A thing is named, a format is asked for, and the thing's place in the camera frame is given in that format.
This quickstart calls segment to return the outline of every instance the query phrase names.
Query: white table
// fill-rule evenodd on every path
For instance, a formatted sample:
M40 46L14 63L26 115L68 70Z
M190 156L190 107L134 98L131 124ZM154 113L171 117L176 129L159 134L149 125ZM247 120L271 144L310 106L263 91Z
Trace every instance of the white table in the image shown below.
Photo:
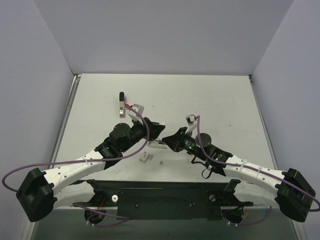
M98 146L119 118L119 92L127 102L144 106L145 117L165 122L160 139L187 126L185 116L201 116L200 129L212 144L248 161L274 169L262 121L247 76L82 74L60 142L56 161L77 159ZM141 140L124 155L143 144ZM161 182L228 182L212 174L203 179L204 167L191 164L185 151L146 147L153 159L139 161L143 153L85 179Z

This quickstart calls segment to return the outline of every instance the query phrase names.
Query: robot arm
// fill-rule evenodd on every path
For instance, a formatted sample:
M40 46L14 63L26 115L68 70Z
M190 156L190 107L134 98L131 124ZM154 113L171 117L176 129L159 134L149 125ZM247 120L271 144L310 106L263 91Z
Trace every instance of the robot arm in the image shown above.
M103 171L118 163L124 152L142 139L147 138L147 128L142 124L140 116L144 108L133 105L128 112L133 126L126 123L117 124L113 131L99 146L83 157L81 162L64 164L59 167L40 171L31 170L16 193L20 204L31 222L47 216L53 208L76 202L88 202L94 193L88 183L71 185L89 174ZM149 141L154 141L165 129L164 124L151 122L144 118L149 129ZM99 161L99 159L118 159Z
M287 217L298 222L305 221L313 200L281 181L285 180L315 196L315 191L299 171L290 168L285 172L250 163L212 145L211 137L206 133L199 134L200 140L198 135L193 138L192 131L197 128L197 118L189 115L186 120L188 127L181 127L176 134L162 139L170 149L174 152L186 150L194 155L191 163L204 165L209 171L208 177L211 173L216 173L243 181L234 188L234 196L240 202L277 206Z

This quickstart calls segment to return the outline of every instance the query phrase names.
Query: wall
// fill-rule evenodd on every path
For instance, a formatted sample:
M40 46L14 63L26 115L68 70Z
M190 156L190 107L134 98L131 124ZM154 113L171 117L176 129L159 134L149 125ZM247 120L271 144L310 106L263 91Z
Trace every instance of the wall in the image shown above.
M295 0L253 74L253 86L281 169L301 171L320 193L320 2ZM304 224L319 239L320 214Z
M32 0L0 1L0 176L49 162L73 75ZM26 172L8 183L18 188ZM26 215L0 186L1 239L21 238Z
M74 73L252 74L293 0L34 0Z

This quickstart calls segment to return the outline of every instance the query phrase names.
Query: white wall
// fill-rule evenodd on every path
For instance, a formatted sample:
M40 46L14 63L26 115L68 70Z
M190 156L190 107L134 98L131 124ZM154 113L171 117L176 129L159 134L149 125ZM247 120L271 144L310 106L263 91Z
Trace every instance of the white wall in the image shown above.
M0 176L49 162L73 75L32 0L0 1ZM9 184L19 187L26 172ZM18 240L26 214L0 186L0 238Z
M319 39L320 2L295 0L253 74L254 90L279 167L301 171L318 195ZM309 213L304 224L309 240L319 239L319 222L320 213Z
M252 74L293 0L34 0L74 73Z

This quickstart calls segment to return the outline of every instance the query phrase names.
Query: white knob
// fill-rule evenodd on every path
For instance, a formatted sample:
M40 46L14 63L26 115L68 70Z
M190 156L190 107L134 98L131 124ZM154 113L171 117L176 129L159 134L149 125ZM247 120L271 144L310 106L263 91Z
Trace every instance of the white knob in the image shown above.
M119 197L118 197L117 195L113 195L113 196L111 197L111 200L112 200L112 202L114 202L114 203L118 202L118 199L119 199Z

